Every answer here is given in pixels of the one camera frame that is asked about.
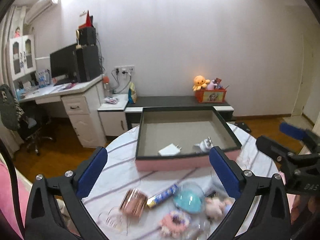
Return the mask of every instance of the blue gripper pad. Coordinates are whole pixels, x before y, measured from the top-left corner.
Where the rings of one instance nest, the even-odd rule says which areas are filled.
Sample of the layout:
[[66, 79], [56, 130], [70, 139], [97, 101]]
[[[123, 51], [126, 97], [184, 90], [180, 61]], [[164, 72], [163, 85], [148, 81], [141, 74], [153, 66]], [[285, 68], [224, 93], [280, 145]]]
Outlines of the blue gripper pad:
[[305, 134], [306, 134], [305, 130], [295, 127], [293, 125], [290, 125], [286, 122], [282, 122], [280, 124], [279, 130], [280, 132], [300, 141], [305, 137]]
[[89, 195], [107, 160], [107, 150], [103, 147], [98, 147], [89, 160], [79, 165], [76, 174], [80, 174], [80, 177], [76, 178], [75, 176], [76, 196], [79, 199]]
[[[233, 161], [229, 160], [229, 158], [217, 146], [211, 148], [209, 152], [209, 160], [229, 197], [233, 197], [237, 200], [241, 196], [241, 191], [239, 179], [229, 166], [230, 162]], [[235, 165], [237, 166], [235, 168], [242, 171], [238, 164], [235, 163]]]

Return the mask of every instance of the white cabinet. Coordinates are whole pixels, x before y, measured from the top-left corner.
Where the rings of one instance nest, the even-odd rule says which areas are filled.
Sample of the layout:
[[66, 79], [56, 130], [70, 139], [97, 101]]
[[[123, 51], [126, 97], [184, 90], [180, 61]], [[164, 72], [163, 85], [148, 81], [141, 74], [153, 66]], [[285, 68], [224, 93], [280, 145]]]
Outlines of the white cabinet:
[[84, 93], [61, 97], [71, 124], [83, 147], [104, 147], [106, 137], [99, 119], [100, 98], [98, 86], [91, 87]]
[[98, 135], [89, 114], [70, 115], [69, 119], [82, 146], [94, 148], [104, 146], [99, 144]]
[[99, 112], [104, 134], [119, 136], [128, 130], [125, 113], [123, 111]]
[[9, 72], [12, 80], [36, 71], [35, 48], [33, 35], [10, 39], [7, 45]]

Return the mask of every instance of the computer monitor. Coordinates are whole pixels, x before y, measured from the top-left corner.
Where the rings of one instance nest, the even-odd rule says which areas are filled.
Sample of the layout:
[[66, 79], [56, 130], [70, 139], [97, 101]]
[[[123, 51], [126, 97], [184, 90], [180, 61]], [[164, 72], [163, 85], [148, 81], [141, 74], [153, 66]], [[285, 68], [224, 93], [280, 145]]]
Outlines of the computer monitor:
[[75, 62], [76, 43], [59, 49], [50, 54], [50, 66], [52, 78], [66, 75], [67, 78], [59, 80], [58, 84], [75, 83], [76, 62]]

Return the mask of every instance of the orange octopus plush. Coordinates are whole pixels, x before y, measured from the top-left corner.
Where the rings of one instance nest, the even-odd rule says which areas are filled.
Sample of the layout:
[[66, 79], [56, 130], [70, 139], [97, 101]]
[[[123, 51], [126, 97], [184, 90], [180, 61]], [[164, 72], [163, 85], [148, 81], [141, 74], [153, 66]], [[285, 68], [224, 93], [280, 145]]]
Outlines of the orange octopus plush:
[[201, 88], [206, 88], [207, 84], [210, 83], [210, 79], [205, 79], [203, 76], [196, 76], [193, 80], [195, 84], [193, 86], [193, 91], [200, 90]]

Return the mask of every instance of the curtain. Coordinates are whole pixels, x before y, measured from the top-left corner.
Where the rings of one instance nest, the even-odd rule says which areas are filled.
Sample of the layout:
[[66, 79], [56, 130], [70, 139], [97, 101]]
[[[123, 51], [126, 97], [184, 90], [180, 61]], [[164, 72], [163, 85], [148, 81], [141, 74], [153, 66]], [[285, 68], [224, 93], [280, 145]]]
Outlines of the curtain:
[[[0, 84], [7, 84], [13, 88], [10, 83], [7, 68], [10, 65], [7, 62], [6, 45], [10, 38], [14, 37], [14, 32], [17, 26], [20, 26], [20, 33], [22, 35], [23, 19], [26, 13], [25, 7], [12, 6], [4, 16], [0, 23]], [[19, 150], [23, 140], [17, 132], [11, 131], [4, 127], [0, 119], [0, 138], [7, 147], [11, 157]]]

